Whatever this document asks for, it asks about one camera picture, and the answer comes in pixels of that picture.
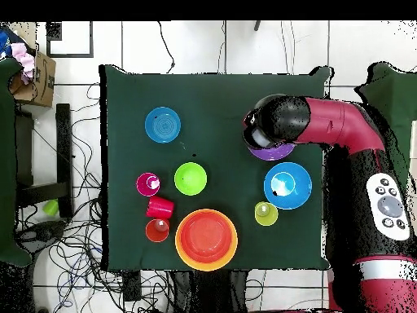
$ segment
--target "bowl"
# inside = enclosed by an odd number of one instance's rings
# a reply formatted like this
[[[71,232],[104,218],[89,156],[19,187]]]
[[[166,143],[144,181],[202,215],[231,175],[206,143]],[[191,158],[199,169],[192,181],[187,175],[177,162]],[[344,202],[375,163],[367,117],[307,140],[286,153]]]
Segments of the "bowl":
[[[201,165],[187,162],[180,165],[173,177],[175,187],[186,196],[194,196],[204,190],[207,174]]]
[[[212,209],[188,214],[175,235],[175,247],[180,258],[189,267],[201,271],[224,267],[235,255],[237,244],[233,222]]]
[[[153,109],[145,120],[145,131],[157,143],[169,143],[177,138],[181,129],[178,114],[167,107]]]
[[[266,199],[279,209],[299,208],[309,199],[311,190],[309,173],[297,163],[278,163],[265,176]]]
[[[248,147],[248,149],[255,157],[260,158],[263,161],[277,161],[288,156],[295,146],[295,144],[288,143],[270,149],[254,149],[250,147]]]

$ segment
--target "orange cup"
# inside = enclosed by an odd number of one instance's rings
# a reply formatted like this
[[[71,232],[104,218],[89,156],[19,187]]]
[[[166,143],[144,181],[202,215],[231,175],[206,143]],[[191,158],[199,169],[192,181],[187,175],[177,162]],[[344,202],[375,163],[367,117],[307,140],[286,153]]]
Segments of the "orange cup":
[[[147,238],[152,242],[162,242],[169,234],[168,219],[155,218],[152,219],[145,228]]]

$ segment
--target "pink cup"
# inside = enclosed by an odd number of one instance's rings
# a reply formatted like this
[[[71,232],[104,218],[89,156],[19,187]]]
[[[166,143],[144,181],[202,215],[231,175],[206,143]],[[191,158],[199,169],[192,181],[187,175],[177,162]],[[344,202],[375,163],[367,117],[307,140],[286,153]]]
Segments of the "pink cup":
[[[136,180],[136,188],[142,196],[153,196],[160,190],[160,180],[153,173],[143,173]]]

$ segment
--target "light blue bowl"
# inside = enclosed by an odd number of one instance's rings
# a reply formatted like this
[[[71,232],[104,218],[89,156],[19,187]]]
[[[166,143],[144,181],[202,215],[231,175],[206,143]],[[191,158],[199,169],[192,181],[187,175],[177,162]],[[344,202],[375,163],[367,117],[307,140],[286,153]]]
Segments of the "light blue bowl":
[[[157,143],[169,143],[177,138],[181,129],[178,114],[167,107],[153,109],[145,120],[145,131]]]
[[[309,173],[297,163],[279,163],[265,176],[266,199],[279,209],[299,208],[309,199],[311,189]]]

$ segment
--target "red bowl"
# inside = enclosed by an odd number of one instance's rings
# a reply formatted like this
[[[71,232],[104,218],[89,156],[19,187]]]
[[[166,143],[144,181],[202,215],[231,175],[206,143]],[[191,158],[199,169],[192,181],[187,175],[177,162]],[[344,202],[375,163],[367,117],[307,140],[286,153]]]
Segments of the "red bowl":
[[[194,214],[182,225],[181,243],[191,259],[215,262],[230,248],[230,225],[220,214],[209,210]]]

